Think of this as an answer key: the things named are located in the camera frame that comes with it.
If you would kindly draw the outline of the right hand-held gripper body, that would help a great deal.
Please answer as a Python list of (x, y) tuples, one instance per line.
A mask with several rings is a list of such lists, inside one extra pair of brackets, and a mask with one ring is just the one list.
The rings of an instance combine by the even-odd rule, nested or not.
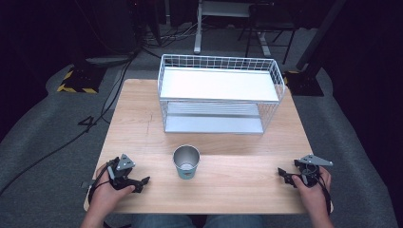
[(320, 166), (333, 166), (332, 161), (324, 160), (314, 154), (309, 154), (295, 160), (295, 167), (300, 172), (300, 178), (307, 187), (313, 187), (318, 183)]

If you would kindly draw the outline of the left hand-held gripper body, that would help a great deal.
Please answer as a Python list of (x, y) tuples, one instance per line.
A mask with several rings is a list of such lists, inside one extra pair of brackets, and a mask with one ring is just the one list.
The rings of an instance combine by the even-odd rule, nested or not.
[(130, 185), (134, 186), (136, 190), (140, 189), (140, 182), (128, 177), (134, 166), (135, 162), (126, 154), (116, 157), (106, 164), (109, 182), (115, 190), (121, 190)]

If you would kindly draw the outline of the person's left hand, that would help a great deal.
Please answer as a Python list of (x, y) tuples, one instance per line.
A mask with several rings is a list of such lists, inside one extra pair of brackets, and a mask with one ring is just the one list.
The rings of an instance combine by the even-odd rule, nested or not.
[(102, 165), (96, 175), (99, 179), (92, 195), (91, 203), (89, 204), (87, 213), (92, 217), (104, 218), (110, 214), (125, 196), (129, 195), (135, 187), (127, 186), (121, 190), (114, 189), (109, 183), (109, 176), (105, 171), (106, 166)]

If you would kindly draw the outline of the person's right hand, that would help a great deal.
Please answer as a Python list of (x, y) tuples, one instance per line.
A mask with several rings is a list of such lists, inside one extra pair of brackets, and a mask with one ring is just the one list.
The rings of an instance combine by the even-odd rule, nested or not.
[(323, 167), (319, 167), (320, 179), (313, 187), (307, 187), (302, 180), (294, 175), (292, 177), (308, 214), (313, 218), (328, 218), (328, 210), (323, 187), (330, 191), (331, 175)]

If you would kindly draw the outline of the person's legs in jeans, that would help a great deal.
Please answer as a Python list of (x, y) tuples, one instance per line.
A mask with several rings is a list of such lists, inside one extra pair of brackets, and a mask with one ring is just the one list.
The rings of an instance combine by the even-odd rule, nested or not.
[[(209, 215), (202, 228), (265, 228), (261, 215)], [(132, 228), (197, 228), (188, 215), (134, 215)]]

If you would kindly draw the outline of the metal cup with teal base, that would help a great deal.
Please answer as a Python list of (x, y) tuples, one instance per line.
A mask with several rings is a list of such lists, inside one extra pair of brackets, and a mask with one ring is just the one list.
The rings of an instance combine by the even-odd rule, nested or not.
[(183, 180), (190, 180), (195, 176), (200, 159), (201, 154), (193, 145), (181, 145), (173, 152), (174, 165)]

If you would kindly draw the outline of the black stand base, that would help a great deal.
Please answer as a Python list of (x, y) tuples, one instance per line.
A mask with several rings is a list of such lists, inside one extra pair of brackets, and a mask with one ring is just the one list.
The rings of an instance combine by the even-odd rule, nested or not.
[(305, 72), (284, 71), (283, 80), (294, 96), (324, 96), (317, 79), (315, 77), (308, 77)]

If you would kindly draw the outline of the black base with yellow stripes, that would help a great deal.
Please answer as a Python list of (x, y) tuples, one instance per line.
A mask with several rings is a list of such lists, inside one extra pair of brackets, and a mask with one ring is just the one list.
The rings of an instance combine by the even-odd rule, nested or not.
[(72, 66), (58, 86), (57, 91), (96, 94), (99, 92), (105, 74), (105, 67), (92, 66), (88, 69), (81, 69)]

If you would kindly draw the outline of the white desk leg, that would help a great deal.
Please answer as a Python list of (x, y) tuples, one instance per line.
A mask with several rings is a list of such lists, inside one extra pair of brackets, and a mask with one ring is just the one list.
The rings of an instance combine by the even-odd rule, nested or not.
[(202, 51), (202, 3), (203, 0), (198, 0), (197, 9), (197, 30), (195, 35), (194, 53), (200, 54)]

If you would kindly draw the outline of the black metal chair frame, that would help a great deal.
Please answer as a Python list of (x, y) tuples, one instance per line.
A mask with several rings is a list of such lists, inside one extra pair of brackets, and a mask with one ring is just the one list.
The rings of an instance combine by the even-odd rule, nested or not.
[[(288, 0), (256, 0), (248, 7), (248, 19), (242, 28), (239, 39), (247, 32), (244, 57), (249, 55), (253, 45), (252, 37), (259, 38), (257, 45), (263, 47), (285, 48), (282, 64), (287, 61), (289, 51), (298, 30), (299, 13), (292, 8)], [(286, 44), (277, 44), (277, 39), (284, 32), (290, 33)]]

